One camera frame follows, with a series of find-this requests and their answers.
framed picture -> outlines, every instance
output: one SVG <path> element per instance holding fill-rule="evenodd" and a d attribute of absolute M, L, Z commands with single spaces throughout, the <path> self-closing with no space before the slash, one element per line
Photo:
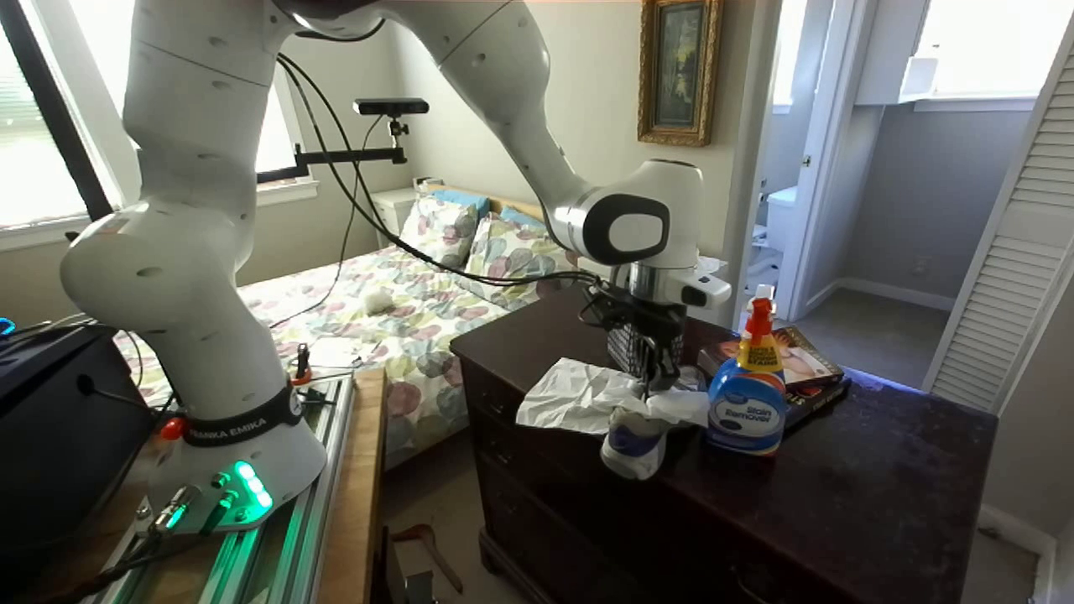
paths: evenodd
<path fill-rule="evenodd" d="M 702 149 L 726 0 L 645 0 L 637 137 Z"/>

green light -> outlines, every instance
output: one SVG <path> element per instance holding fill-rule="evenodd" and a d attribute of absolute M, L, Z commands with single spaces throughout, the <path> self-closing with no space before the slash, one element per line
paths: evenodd
<path fill-rule="evenodd" d="M 165 515 L 165 530 L 174 530 L 182 522 L 182 515 L 187 515 L 187 508 L 184 503 L 170 508 Z"/>
<path fill-rule="evenodd" d="M 221 508 L 237 522 L 258 522 L 272 509 L 272 495 L 252 463 L 233 461 L 219 474 Z"/>

white cloth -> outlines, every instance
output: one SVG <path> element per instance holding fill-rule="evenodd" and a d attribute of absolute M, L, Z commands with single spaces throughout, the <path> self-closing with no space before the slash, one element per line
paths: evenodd
<path fill-rule="evenodd" d="M 577 358 L 558 358 L 540 382 L 516 407 L 513 424 L 534 429 L 566 429 L 602 436 L 617 408 L 666 419 L 698 424 L 707 419 L 707 395 L 695 389 L 665 389 L 646 398 L 637 395 L 637 382 L 628 372 L 608 364 L 588 364 Z"/>

louvered door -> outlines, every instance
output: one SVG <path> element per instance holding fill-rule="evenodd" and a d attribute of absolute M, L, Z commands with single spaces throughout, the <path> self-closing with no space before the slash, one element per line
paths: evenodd
<path fill-rule="evenodd" d="M 1071 282 L 1074 57 L 1071 27 L 1040 90 L 1025 143 L 999 187 L 925 385 L 999 413 Z"/>

cable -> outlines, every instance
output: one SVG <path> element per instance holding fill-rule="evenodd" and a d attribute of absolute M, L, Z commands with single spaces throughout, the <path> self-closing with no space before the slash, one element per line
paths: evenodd
<path fill-rule="evenodd" d="M 347 218 L 345 218 L 345 229 L 343 229 L 343 239 L 337 239 L 335 275 L 333 275 L 328 287 L 323 293 L 323 300 L 314 300 L 313 306 L 304 306 L 304 307 L 299 307 L 299 311 L 290 311 L 290 316 L 284 316 L 284 319 L 276 319 L 268 329 L 279 329 L 279 325 L 290 322 L 294 316 L 304 316 L 304 311 L 313 311 L 313 307 L 318 307 L 323 302 L 333 300 L 333 293 L 335 293 L 335 286 L 337 286 L 337 275 L 343 275 L 343 257 L 345 257 L 345 244 L 347 244 L 347 229 L 351 229 L 351 226 L 354 226 L 354 212 L 347 212 Z"/>
<path fill-rule="evenodd" d="M 347 137 L 345 137 L 345 128 L 343 128 L 335 107 L 328 105 L 326 90 L 323 90 L 323 88 L 303 71 L 303 64 L 294 64 L 290 57 L 279 53 L 279 64 L 284 68 L 284 74 L 290 77 L 290 85 L 294 85 L 294 90 L 299 90 L 299 96 L 303 96 L 303 105 L 304 105 L 304 114 L 308 114 L 308 121 L 313 121 L 313 133 L 323 141 L 323 131 L 318 131 L 318 123 L 314 123 L 314 114 L 313 114 L 308 99 L 304 99 L 304 90 L 303 90 L 299 77 L 318 93 L 323 107 L 328 111 L 328 118 L 333 118 L 335 128 L 337 128 L 337 137 L 343 137 L 345 152 L 351 152 L 351 143 L 347 143 Z M 363 194 L 371 197 L 360 165 L 354 165 L 354 173 L 360 173 Z M 403 239 L 394 239 L 389 229 L 381 229 L 381 222 L 371 222 L 371 218 L 365 213 L 365 209 L 354 202 L 351 190 L 343 187 L 343 194 L 345 194 L 345 202 L 347 202 L 387 242 L 393 242 L 394 249 L 409 253 L 411 257 L 420 257 L 420 263 L 425 263 L 425 266 L 435 266 L 438 273 L 453 273 L 453 275 L 464 275 L 464 279 L 483 282 L 483 286 L 530 286 L 530 282 L 552 282 L 552 279 L 592 279 L 592 275 L 588 275 L 588 273 L 543 273 L 543 275 L 523 275 L 523 279 L 473 275 L 473 273 L 464 273 L 464 268 L 453 268 L 453 266 L 441 266 L 441 263 L 421 255 L 420 249 L 411 249 L 409 242 L 403 242 Z"/>
<path fill-rule="evenodd" d="M 323 293 L 323 300 L 313 302 L 313 306 L 304 306 L 304 307 L 299 307 L 299 311 L 290 311 L 290 316 L 284 316 L 284 319 L 276 319 L 268 329 L 279 329 L 279 325 L 290 322 L 294 316 L 304 316 L 304 311 L 313 311 L 313 307 L 318 307 L 323 302 L 333 300 L 333 293 L 335 293 L 335 286 L 337 286 L 337 279 L 343 279 L 343 263 L 345 263 L 345 244 L 347 244 L 347 229 L 351 229 L 351 226 L 354 226 L 354 209 L 351 209 L 347 218 L 345 218 L 345 229 L 343 229 L 343 239 L 337 239 L 335 275 L 333 275 L 328 287 Z"/>
<path fill-rule="evenodd" d="M 156 534 L 148 534 L 139 543 L 133 543 L 128 549 L 128 557 L 119 557 L 117 562 L 111 562 L 106 571 L 101 571 L 97 577 L 77 585 L 73 590 L 62 590 L 58 597 L 50 597 L 48 604 L 77 604 L 83 597 L 92 597 L 101 590 L 106 590 L 106 585 L 119 581 L 123 572 L 130 572 L 133 566 L 148 566 L 148 562 L 156 562 L 156 559 L 167 559 L 167 557 L 178 557 L 178 555 L 187 555 L 202 543 L 208 543 L 212 536 L 192 536 L 187 543 L 178 543 L 178 546 L 159 546 L 159 536 Z"/>
<path fill-rule="evenodd" d="M 354 34 L 354 38 L 328 38 L 328 34 L 323 34 L 323 31 L 299 31 L 299 38 L 328 39 L 328 43 L 360 43 L 360 39 L 377 38 L 377 34 L 381 31 L 381 22 L 387 22 L 387 17 L 379 17 L 371 31 Z"/>

